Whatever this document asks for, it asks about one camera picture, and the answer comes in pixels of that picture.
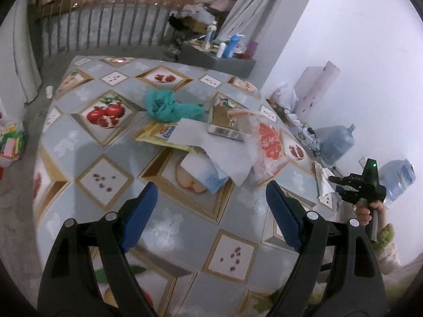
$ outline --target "blue bottle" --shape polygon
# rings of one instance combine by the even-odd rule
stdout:
[[[320,155],[323,162],[332,167],[345,153],[354,145],[352,131],[355,126],[352,124],[349,128],[338,125],[320,144]]]
[[[386,198],[391,202],[405,192],[416,180],[413,165],[408,160],[390,161],[379,169],[379,181],[386,187]]]
[[[234,35],[231,37],[231,41],[229,42],[228,46],[225,49],[225,52],[223,53],[223,56],[225,58],[232,58],[233,53],[235,52],[235,48],[238,45],[238,43],[241,40],[241,37],[244,37],[243,35]]]

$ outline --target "barcode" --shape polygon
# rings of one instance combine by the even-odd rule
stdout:
[[[239,141],[244,140],[242,138],[242,135],[237,131],[226,130],[226,129],[223,129],[223,128],[215,128],[214,133],[218,136],[233,138],[233,139],[236,139],[236,140],[239,140]]]
[[[216,128],[216,130],[214,130],[214,133],[219,135],[219,136],[224,136],[224,137],[229,137],[229,135],[231,134],[232,131],[230,130],[225,130],[225,129],[219,129]]]

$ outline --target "metal railing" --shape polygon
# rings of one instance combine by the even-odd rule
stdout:
[[[55,0],[40,10],[44,56],[104,46],[163,45],[169,16],[195,0]]]

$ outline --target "concrete floor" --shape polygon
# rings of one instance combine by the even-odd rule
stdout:
[[[51,100],[45,87],[58,87],[62,75],[77,55],[142,57],[164,61],[173,59],[165,47],[107,47],[70,52],[43,60],[42,86],[37,98],[28,104],[24,115],[27,144],[22,159],[5,169],[0,182],[0,258],[11,278],[28,301],[36,306],[42,276],[33,224],[33,170],[42,126]]]

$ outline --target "hand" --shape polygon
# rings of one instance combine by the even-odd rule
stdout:
[[[370,210],[366,207],[365,202],[363,201],[359,201],[355,206],[357,207],[357,209],[355,210],[357,219],[359,220],[361,225],[366,226],[371,220]],[[379,234],[382,229],[388,224],[386,218],[386,207],[380,201],[372,202],[369,206],[370,208],[375,209],[378,212],[379,220],[377,232]]]

